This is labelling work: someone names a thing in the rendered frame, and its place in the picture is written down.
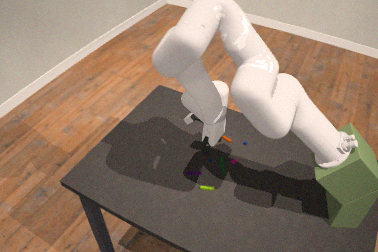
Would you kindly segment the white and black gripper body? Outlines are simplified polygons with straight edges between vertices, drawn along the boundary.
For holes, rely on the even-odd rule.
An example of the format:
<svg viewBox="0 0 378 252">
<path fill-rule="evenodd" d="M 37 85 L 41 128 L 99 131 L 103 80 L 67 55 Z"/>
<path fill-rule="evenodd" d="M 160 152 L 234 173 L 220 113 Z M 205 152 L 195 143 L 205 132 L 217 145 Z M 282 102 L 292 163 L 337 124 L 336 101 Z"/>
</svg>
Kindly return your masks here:
<svg viewBox="0 0 378 252">
<path fill-rule="evenodd" d="M 226 119 L 221 123 L 215 123 L 212 125 L 207 125 L 204 123 L 203 132 L 202 132 L 202 142 L 205 136 L 207 136 L 209 138 L 208 142 L 210 146 L 214 146 L 225 131 L 225 123 L 226 123 Z"/>
</svg>

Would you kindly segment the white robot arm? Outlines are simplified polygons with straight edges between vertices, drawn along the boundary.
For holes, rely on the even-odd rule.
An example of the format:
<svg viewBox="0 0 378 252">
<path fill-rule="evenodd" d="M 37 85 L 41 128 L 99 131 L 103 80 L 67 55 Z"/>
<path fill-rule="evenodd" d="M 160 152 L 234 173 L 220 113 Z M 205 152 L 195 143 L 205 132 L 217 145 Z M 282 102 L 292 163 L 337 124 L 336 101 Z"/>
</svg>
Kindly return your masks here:
<svg viewBox="0 0 378 252">
<path fill-rule="evenodd" d="M 192 112 L 186 124 L 198 120 L 212 125 L 226 118 L 229 88 L 211 80 L 201 59 L 216 30 L 237 66 L 231 98 L 260 133 L 279 139 L 291 129 L 322 168 L 338 166 L 358 146 L 351 141 L 354 135 L 335 129 L 296 78 L 278 74 L 276 58 L 233 0 L 194 0 L 153 52 L 156 71 L 176 77 L 186 90 L 181 102 Z"/>
</svg>

